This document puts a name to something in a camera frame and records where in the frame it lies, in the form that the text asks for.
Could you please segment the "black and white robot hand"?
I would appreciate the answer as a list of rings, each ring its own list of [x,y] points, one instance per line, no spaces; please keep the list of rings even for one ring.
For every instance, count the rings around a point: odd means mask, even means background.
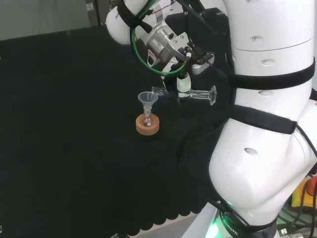
[[[167,95],[178,104],[188,101],[195,96],[189,73],[182,73],[178,76],[162,76],[161,78]]]

